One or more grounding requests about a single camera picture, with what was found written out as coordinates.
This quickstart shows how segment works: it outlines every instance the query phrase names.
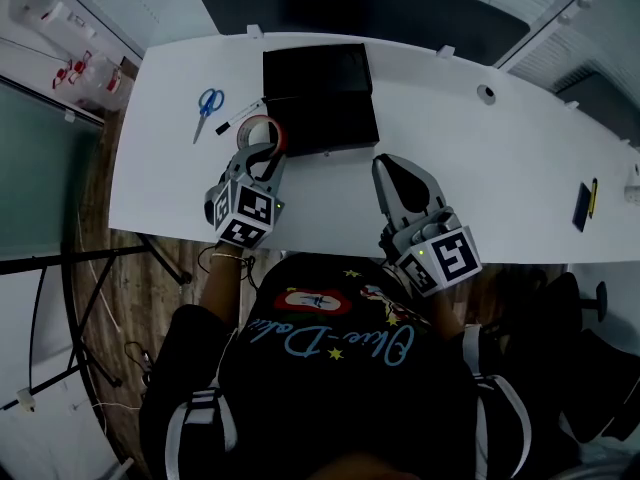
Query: black t-shirt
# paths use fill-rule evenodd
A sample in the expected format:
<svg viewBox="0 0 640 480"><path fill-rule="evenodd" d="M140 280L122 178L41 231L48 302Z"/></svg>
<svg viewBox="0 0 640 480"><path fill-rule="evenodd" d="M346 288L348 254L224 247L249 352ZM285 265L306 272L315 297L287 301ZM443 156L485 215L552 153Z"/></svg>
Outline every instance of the black t-shirt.
<svg viewBox="0 0 640 480"><path fill-rule="evenodd" d="M200 477L207 467L218 478L302 479L366 451L421 478L473 478L475 383L459 340L442 342L419 310L363 258L299 254L276 265L220 367L238 444L221 457L207 439L183 437L181 473L186 447L205 458ZM226 342L204 308L174 315L140 412L154 478L164 477L174 409L211 382Z"/></svg>

